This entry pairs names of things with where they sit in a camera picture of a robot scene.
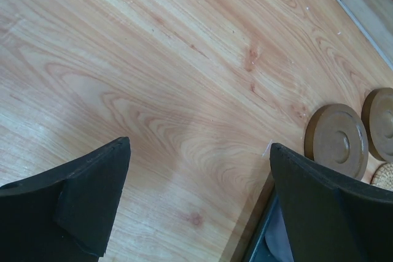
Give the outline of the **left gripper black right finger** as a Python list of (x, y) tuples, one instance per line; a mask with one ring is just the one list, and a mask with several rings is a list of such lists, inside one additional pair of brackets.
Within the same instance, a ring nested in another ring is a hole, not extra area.
[(279, 143), (270, 166), (295, 261), (392, 261), (391, 191)]

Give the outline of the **brown round coaster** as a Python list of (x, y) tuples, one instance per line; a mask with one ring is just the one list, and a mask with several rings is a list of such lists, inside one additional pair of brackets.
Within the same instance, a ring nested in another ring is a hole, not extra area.
[(392, 162), (392, 88), (371, 91), (362, 106), (370, 153), (380, 161)]
[(345, 104), (319, 108), (306, 127), (304, 154), (317, 164), (362, 180), (368, 163), (368, 139), (359, 115)]

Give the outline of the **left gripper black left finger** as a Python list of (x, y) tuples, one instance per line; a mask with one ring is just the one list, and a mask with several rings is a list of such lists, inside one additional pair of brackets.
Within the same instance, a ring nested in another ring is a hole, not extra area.
[(120, 137), (78, 159), (1, 186), (1, 261), (98, 261), (130, 163)]

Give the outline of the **woven rattan coaster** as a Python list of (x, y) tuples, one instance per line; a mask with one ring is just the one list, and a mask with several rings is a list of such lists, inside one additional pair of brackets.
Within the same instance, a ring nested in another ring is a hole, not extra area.
[(371, 185), (393, 191), (393, 163), (383, 163), (375, 171)]

